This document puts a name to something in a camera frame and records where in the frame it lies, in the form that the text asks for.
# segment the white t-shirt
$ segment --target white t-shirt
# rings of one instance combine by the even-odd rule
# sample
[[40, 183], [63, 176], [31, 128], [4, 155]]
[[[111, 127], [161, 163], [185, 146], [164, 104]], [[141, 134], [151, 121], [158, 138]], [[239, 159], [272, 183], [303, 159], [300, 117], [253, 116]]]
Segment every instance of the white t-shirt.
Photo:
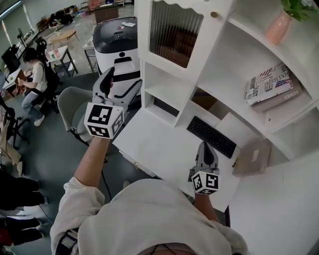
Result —
[[197, 255], [248, 254], [238, 233], [208, 220], [168, 182], [139, 180], [106, 205], [97, 188], [74, 177], [64, 189], [50, 231], [52, 254], [65, 232], [78, 227], [73, 255], [141, 255], [158, 244]]
[[44, 67], [41, 61], [38, 61], [34, 66], [33, 66], [33, 81], [34, 83], [37, 83], [36, 89], [43, 92], [47, 88], [47, 80], [45, 77], [45, 72], [44, 72]]

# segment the blue jeans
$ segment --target blue jeans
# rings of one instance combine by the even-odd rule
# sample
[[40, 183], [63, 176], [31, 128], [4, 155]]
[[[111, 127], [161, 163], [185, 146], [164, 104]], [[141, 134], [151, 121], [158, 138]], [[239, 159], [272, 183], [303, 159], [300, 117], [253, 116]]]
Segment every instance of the blue jeans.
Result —
[[22, 108], [35, 120], [42, 118], [43, 114], [32, 106], [32, 101], [38, 97], [37, 94], [30, 92], [25, 96], [22, 102]]

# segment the white cube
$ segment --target white cube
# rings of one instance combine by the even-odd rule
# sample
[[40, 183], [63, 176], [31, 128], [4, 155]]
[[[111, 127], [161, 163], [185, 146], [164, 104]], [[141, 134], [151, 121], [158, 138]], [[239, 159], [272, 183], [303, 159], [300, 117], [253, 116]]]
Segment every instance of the white cube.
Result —
[[210, 195], [218, 191], [220, 176], [213, 173], [199, 171], [193, 175], [192, 183], [195, 193]]
[[124, 123], [123, 107], [88, 103], [84, 125], [92, 136], [113, 139]]

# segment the drawer handle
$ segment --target drawer handle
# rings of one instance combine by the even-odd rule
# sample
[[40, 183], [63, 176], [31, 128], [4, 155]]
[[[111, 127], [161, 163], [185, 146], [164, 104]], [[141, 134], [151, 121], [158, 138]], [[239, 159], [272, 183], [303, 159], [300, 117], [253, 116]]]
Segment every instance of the drawer handle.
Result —
[[217, 17], [218, 17], [218, 13], [215, 12], [215, 11], [212, 11], [212, 12], [210, 13], [210, 15], [212, 16], [212, 18], [217, 18]]

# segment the flower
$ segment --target flower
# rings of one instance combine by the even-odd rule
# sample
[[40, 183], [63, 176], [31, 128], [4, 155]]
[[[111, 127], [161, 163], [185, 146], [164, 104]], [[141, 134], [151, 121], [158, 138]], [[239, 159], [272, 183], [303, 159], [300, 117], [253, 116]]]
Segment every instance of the flower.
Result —
[[301, 0], [301, 3], [303, 4], [303, 6], [313, 6], [313, 0]]

